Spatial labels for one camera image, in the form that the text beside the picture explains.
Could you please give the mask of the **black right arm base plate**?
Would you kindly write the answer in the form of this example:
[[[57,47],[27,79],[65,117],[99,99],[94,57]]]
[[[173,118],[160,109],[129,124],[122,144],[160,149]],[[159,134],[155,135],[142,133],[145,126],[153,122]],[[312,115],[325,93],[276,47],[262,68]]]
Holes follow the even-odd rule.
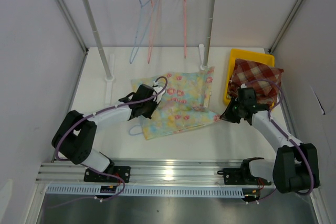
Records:
[[[223,177],[225,185],[271,185],[270,181],[254,177],[242,168],[223,168],[217,171],[217,175]]]

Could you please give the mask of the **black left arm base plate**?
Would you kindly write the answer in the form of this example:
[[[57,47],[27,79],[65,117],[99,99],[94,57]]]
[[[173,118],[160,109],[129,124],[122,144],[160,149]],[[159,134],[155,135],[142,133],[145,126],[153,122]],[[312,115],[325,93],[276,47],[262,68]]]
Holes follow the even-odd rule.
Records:
[[[117,183],[119,180],[117,177],[121,178],[125,183],[128,183],[131,175],[130,166],[109,166],[103,174],[97,173],[92,169],[88,168],[85,171],[83,181],[93,182],[93,183]]]

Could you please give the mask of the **floral pastel skirt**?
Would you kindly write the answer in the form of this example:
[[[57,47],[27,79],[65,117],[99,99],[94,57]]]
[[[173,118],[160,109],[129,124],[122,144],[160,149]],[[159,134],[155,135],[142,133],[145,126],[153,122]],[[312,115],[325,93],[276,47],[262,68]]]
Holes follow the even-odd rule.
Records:
[[[214,81],[214,67],[192,73],[167,72],[167,87],[151,119],[140,117],[146,140],[193,130],[219,121],[208,106]]]

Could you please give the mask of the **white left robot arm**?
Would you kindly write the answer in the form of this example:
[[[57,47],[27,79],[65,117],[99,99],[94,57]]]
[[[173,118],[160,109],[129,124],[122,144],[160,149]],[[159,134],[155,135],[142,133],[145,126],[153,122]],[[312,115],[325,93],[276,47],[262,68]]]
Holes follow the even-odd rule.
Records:
[[[73,164],[95,171],[102,181],[114,176],[112,161],[93,148],[97,130],[140,116],[150,119],[158,107],[166,86],[141,84],[136,92],[129,93],[115,105],[84,115],[76,110],[68,112],[51,142],[57,154]]]

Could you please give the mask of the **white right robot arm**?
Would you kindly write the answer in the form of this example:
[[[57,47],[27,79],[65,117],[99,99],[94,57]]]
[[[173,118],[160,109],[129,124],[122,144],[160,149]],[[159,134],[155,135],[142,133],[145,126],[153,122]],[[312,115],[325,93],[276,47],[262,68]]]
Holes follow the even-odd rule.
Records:
[[[283,129],[271,116],[266,104],[257,102],[253,88],[238,88],[220,119],[230,123],[245,120],[276,151],[273,161],[262,157],[247,158],[240,165],[240,179],[251,184],[258,178],[274,183],[280,193],[309,195],[320,185],[316,147],[305,144]]]

